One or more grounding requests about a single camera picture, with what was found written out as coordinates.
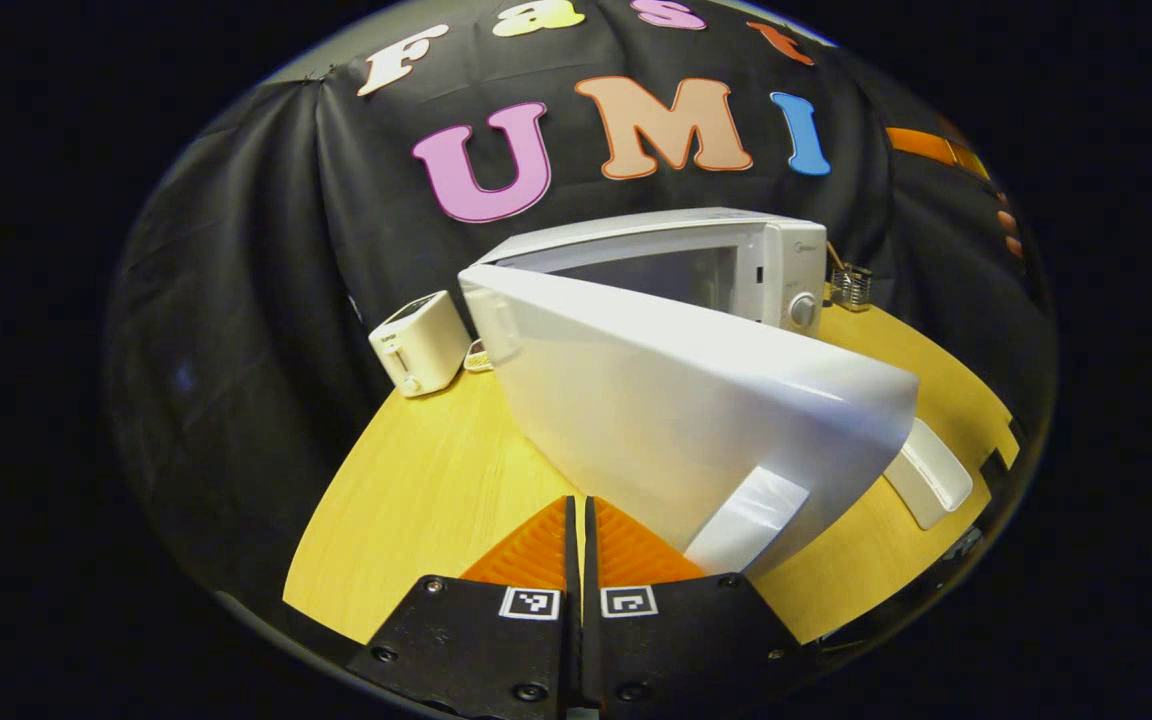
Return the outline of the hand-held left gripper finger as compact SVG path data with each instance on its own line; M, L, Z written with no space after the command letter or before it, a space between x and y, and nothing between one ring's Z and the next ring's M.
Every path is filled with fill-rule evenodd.
M741 573L708 574L604 498L585 503L582 692L602 719L733 719L806 683Z
M458 719L562 719L579 655L575 510L558 498L460 577L416 579L348 673Z

